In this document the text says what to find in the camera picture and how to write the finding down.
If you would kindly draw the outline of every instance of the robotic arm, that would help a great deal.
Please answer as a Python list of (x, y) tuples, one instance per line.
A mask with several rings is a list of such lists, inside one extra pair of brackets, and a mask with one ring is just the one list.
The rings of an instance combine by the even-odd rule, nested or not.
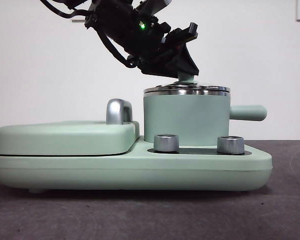
[[(171, 31), (168, 23), (159, 23), (154, 15), (172, 0), (145, 0), (133, 8), (133, 0), (92, 0), (88, 10), (75, 7), (86, 0), (53, 0), (65, 4), (72, 13), (64, 13), (48, 0), (40, 0), (46, 7), (63, 18), (85, 16), (85, 27), (93, 28), (111, 54), (128, 68), (138, 67), (143, 74), (178, 78), (178, 73), (198, 75), (187, 42), (198, 37), (197, 25), (191, 23), (184, 30)], [(129, 54), (125, 59), (110, 39)]]

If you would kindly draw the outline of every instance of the white wall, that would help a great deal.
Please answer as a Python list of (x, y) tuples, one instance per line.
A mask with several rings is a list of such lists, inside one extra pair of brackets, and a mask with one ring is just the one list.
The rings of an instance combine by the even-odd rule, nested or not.
[[(199, 81), (230, 87), (233, 105), (267, 107), (263, 122), (231, 121), (231, 134), (300, 139), (295, 0), (174, 0), (158, 17), (199, 25), (188, 45)], [(123, 98), (143, 128), (143, 90), (172, 81), (125, 68), (92, 29), (39, 0), (0, 0), (0, 126), (104, 120), (108, 100)]]

